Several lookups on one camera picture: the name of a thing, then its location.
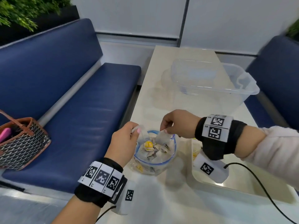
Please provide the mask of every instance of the pink item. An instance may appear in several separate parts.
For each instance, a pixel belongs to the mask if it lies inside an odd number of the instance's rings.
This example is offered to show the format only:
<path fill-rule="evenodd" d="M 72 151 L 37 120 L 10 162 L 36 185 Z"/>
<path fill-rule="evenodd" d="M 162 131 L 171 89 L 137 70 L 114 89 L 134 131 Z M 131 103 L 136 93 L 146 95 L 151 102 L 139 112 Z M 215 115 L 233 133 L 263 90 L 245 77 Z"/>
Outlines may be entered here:
<path fill-rule="evenodd" d="M 11 129 L 5 128 L 0 134 L 0 143 L 2 143 L 10 135 L 11 135 Z"/>

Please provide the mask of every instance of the backrest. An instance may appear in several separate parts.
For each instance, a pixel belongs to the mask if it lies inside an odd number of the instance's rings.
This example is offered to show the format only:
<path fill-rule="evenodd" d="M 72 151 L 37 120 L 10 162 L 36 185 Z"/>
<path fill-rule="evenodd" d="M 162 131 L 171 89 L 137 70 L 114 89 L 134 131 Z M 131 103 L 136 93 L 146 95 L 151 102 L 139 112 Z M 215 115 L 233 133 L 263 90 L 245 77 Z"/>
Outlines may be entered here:
<path fill-rule="evenodd" d="M 89 19 L 0 47 L 0 109 L 38 120 L 102 55 Z"/>
<path fill-rule="evenodd" d="M 274 37 L 247 72 L 286 122 L 299 130 L 299 43 L 285 36 Z"/>

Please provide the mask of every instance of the brown leather handle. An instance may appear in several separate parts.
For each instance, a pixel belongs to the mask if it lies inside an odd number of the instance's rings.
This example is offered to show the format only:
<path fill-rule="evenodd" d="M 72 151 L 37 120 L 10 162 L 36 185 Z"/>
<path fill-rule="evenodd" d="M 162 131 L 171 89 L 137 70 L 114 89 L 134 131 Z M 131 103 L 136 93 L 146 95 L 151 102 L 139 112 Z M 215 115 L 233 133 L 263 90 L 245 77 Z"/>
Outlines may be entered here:
<path fill-rule="evenodd" d="M 28 127 L 25 127 L 23 124 L 21 124 L 18 120 L 14 119 L 13 117 L 6 114 L 4 111 L 0 110 L 0 114 L 4 115 L 6 118 L 8 118 L 10 121 L 12 121 L 14 124 L 17 124 L 23 131 L 25 131 L 28 135 L 33 136 L 34 133 L 29 130 Z"/>

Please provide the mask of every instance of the blue cushion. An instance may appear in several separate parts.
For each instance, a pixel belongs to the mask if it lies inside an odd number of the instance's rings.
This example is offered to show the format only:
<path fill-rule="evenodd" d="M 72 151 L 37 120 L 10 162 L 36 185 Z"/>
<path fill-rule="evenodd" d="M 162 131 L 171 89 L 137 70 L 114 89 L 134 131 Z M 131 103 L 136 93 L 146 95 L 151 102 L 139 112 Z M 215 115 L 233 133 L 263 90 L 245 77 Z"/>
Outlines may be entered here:
<path fill-rule="evenodd" d="M 91 162 L 103 157 L 141 74 L 139 66 L 105 63 L 45 126 L 52 143 L 8 180 L 73 193 Z"/>
<path fill-rule="evenodd" d="M 299 43 L 274 37 L 247 71 L 287 123 L 299 130 Z"/>
<path fill-rule="evenodd" d="M 249 96 L 246 101 L 244 101 L 246 107 L 248 108 L 250 114 L 252 115 L 253 119 L 255 120 L 258 127 L 272 127 L 275 126 L 275 123 L 268 115 L 264 107 L 258 101 L 256 96 L 251 95 Z"/>
<path fill-rule="evenodd" d="M 39 119 L 102 55 L 89 19 L 1 48 L 0 109 Z"/>

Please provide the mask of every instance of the hand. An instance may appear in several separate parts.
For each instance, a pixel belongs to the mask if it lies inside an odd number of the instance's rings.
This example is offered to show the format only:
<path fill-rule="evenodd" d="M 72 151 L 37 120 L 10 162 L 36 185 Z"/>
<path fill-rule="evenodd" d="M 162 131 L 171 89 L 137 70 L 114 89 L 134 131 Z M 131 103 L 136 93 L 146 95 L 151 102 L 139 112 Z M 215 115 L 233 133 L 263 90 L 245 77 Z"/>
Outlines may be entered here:
<path fill-rule="evenodd" d="M 133 157 L 140 129 L 131 131 L 138 124 L 127 122 L 121 129 L 114 132 L 105 157 L 124 167 Z"/>
<path fill-rule="evenodd" d="M 196 126 L 201 118 L 186 110 L 176 109 L 163 117 L 160 131 L 177 134 L 184 138 L 194 138 Z"/>

